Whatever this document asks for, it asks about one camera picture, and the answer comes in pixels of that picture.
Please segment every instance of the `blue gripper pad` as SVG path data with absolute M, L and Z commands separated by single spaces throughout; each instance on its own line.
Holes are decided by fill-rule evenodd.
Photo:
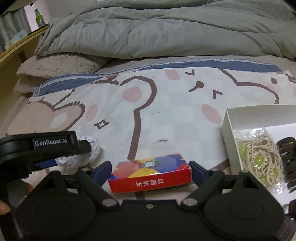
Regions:
M 42 169 L 45 169 L 45 168 L 57 166 L 57 162 L 55 161 L 55 159 L 50 159 L 47 161 L 39 162 L 36 164 L 36 166 Z
M 197 164 L 195 161 L 190 161 L 189 166 L 191 167 L 192 180 L 196 186 L 201 186 L 210 176 L 208 170 Z
M 92 171 L 90 177 L 100 187 L 108 180 L 112 173 L 112 164 L 110 161 L 105 161 Z

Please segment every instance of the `wooden bed frame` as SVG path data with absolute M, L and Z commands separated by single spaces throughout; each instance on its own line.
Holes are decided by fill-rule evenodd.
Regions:
M 19 80 L 16 72 L 23 62 L 34 55 L 40 36 L 48 28 L 44 26 L 37 29 L 0 55 L 0 138 L 5 136 L 16 114 L 30 97 L 14 92 L 14 86 Z

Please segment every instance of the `tissue box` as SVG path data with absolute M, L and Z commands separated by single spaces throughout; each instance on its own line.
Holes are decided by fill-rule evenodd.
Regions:
M 19 31 L 12 39 L 6 42 L 4 48 L 5 50 L 9 49 L 12 45 L 23 39 L 24 37 L 28 36 L 25 30 Z
M 191 182 L 191 168 L 180 154 L 120 162 L 108 179 L 111 191 L 136 192 Z

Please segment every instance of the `curtain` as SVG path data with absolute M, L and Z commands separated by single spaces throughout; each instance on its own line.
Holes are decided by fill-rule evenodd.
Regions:
M 0 53 L 5 51 L 5 43 L 22 29 L 27 34 L 31 32 L 24 8 L 7 12 L 0 17 Z

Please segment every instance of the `bed sheet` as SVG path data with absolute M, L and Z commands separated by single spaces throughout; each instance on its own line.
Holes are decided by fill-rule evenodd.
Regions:
M 109 160 L 115 168 L 126 159 L 180 153 L 206 169 L 228 170 L 220 132 L 226 108 L 296 104 L 296 78 L 275 66 L 257 65 L 272 72 L 186 67 L 109 75 L 77 88 L 31 97 L 7 134 L 75 130 L 77 135 L 92 135 L 102 147 L 93 166 Z M 75 171 L 57 169 L 65 174 Z M 108 183 L 103 188 L 110 192 Z M 114 197 L 180 201 L 195 188 L 192 184 Z
M 296 63 L 275 56 L 189 56 L 168 58 L 145 58 L 137 60 L 113 60 L 95 74 L 63 75 L 50 79 L 34 88 L 33 96 L 41 96 L 56 91 L 76 88 L 111 74 L 135 72 L 144 69 L 165 69 L 182 67 L 212 67 L 252 72 L 278 72 L 290 70 Z

